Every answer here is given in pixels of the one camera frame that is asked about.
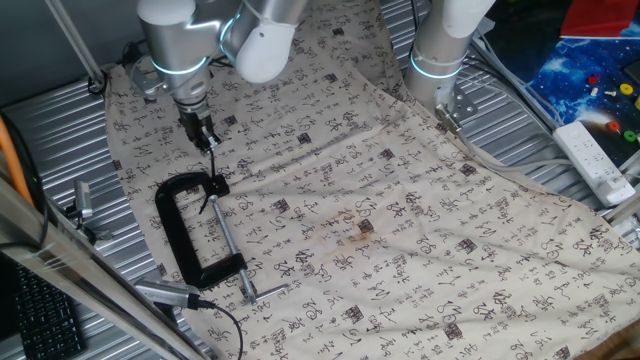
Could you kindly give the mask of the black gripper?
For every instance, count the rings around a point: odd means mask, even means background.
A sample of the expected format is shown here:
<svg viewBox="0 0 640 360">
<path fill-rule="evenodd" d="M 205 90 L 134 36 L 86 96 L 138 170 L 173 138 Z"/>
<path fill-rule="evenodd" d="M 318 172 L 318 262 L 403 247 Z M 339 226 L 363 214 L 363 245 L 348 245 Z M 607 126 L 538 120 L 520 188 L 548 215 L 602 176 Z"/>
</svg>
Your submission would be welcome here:
<svg viewBox="0 0 640 360">
<path fill-rule="evenodd" d="M 188 138 L 201 153 L 207 153 L 208 148 L 214 149 L 221 143 L 219 137 L 212 131 L 211 114 L 206 100 L 202 99 L 194 103 L 177 102 L 176 105 L 180 123 Z"/>
</svg>

